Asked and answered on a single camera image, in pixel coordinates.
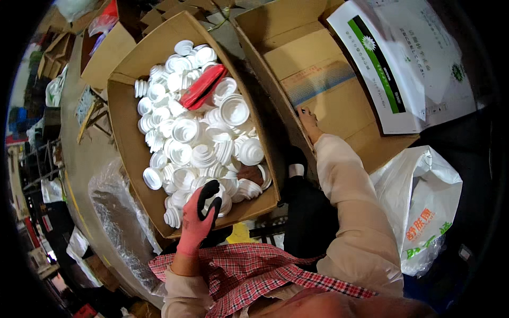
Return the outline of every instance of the foot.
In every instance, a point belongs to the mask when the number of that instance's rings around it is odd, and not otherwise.
[[[302,176],[305,178],[307,174],[307,160],[302,150],[298,147],[291,146],[287,153],[288,178]]]

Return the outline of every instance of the fingers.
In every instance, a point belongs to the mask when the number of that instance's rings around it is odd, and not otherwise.
[[[209,230],[213,229],[215,226],[215,222],[217,219],[217,215],[219,215],[219,211],[221,210],[222,199],[220,197],[215,198],[209,206],[209,210],[205,215],[205,222],[209,225]]]
[[[299,117],[301,117],[302,115],[308,115],[308,116],[311,116],[311,115],[314,115],[314,114],[312,114],[312,113],[311,113],[311,111],[309,110],[309,107],[304,107],[304,108],[302,108],[302,107],[298,106],[298,107],[297,107],[297,115],[298,115]]]
[[[198,218],[200,221],[205,220],[206,216],[202,214],[203,207],[205,206],[205,200],[211,198],[213,195],[219,192],[219,182],[217,180],[211,180],[207,182],[203,187],[199,188],[192,195],[193,197],[198,194],[197,211]]]

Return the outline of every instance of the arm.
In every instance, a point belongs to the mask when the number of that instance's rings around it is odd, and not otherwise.
[[[317,264],[320,274],[386,295],[402,296],[394,234],[362,161],[341,138],[316,127],[309,109],[299,117],[317,151],[320,186],[337,206],[340,230]]]
[[[206,216],[201,214],[201,210],[205,200],[218,191],[219,183],[210,181],[195,191],[184,206],[177,254],[165,271],[168,295],[164,297],[162,317],[205,317],[213,303],[209,288],[200,275],[198,254],[200,243],[209,233],[220,210],[221,199],[212,201]]]

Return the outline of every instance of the black stripe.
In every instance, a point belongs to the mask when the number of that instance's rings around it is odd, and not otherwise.
[[[387,77],[387,80],[389,81],[390,89],[394,93],[394,99],[396,100],[396,106],[398,107],[398,111],[406,112],[405,105],[403,104],[403,99],[401,98],[400,90],[398,89],[398,85],[396,85],[396,81],[394,80],[394,76],[392,75],[392,72],[389,68],[389,64],[387,63],[387,60],[385,59],[382,51],[380,50],[378,43],[376,43],[375,38],[371,34],[370,30],[367,28],[367,26],[364,24],[364,22],[358,15],[353,18],[353,21],[359,27],[362,34],[369,36],[375,42],[376,48],[375,48],[375,50],[373,50],[373,53],[377,57],[378,62],[380,62],[382,69],[385,71],[385,76]]]

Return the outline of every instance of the yellow floor marking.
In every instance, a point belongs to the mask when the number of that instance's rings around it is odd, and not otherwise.
[[[106,256],[104,256],[104,254],[102,255],[102,258],[104,258],[104,260],[106,261],[106,263],[108,263],[108,267],[111,267],[111,264],[109,263],[108,259],[106,258]]]
[[[89,235],[89,238],[92,238],[92,235],[90,234],[89,227],[85,223],[85,219],[83,219],[83,216],[81,215],[81,212],[79,211],[78,204],[76,203],[76,198],[74,197],[74,193],[72,192],[71,183],[69,182],[69,176],[67,175],[67,170],[64,171],[65,180],[67,182],[67,187],[69,188],[69,194],[71,195],[72,203],[74,204],[74,208],[78,212],[79,219],[83,223],[83,226],[85,227],[85,230],[87,231],[87,234]]]

